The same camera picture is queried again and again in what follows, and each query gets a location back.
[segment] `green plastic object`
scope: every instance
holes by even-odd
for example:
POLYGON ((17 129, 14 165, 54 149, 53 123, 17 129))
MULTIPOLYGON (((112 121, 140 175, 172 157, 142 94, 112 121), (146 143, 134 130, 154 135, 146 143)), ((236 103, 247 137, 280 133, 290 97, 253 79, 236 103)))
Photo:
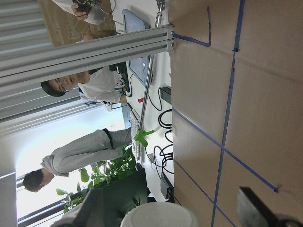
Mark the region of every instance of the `green plastic object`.
POLYGON ((146 141, 146 139, 144 138, 144 136, 147 136, 149 134, 154 133, 154 130, 151 131, 138 131, 137 135, 135 135, 134 140, 141 143, 144 147, 147 147, 148 142, 146 141))

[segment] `white round object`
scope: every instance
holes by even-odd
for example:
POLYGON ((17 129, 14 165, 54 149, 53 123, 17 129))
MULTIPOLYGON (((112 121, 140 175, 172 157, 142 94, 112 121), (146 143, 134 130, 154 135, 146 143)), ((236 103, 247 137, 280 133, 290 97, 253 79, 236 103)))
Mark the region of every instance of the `white round object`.
POLYGON ((196 216, 171 202, 150 202, 132 209, 121 227, 198 227, 196 216))

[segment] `black power brick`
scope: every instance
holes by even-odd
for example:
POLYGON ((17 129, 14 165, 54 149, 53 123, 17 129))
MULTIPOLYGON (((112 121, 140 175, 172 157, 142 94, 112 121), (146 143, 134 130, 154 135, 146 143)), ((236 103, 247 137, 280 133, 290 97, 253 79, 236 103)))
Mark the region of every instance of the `black power brick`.
POLYGON ((168 86, 160 88, 160 97, 171 104, 171 88, 168 86))

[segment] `black hair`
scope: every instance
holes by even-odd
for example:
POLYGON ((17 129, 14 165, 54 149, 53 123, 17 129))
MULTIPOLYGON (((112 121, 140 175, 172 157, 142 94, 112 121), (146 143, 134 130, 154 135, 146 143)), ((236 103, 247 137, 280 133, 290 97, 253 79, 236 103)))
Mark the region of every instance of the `black hair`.
POLYGON ((30 192, 37 192, 41 189, 40 184, 42 183, 42 180, 42 169, 38 169, 25 175, 23 186, 30 192))
POLYGON ((49 80, 41 82, 41 87, 42 87, 43 91, 45 91, 47 94, 49 94, 50 96, 53 96, 53 97, 61 97, 65 94, 65 92, 54 90, 51 87, 51 85, 49 84, 49 80))

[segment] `screw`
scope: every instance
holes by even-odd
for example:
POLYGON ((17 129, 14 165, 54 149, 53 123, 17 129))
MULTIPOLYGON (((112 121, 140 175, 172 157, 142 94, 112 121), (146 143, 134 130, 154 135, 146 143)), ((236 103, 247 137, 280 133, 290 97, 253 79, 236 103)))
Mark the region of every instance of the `screw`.
POLYGON ((293 221, 288 221, 285 224, 286 227, 300 227, 297 223, 293 222, 293 221))

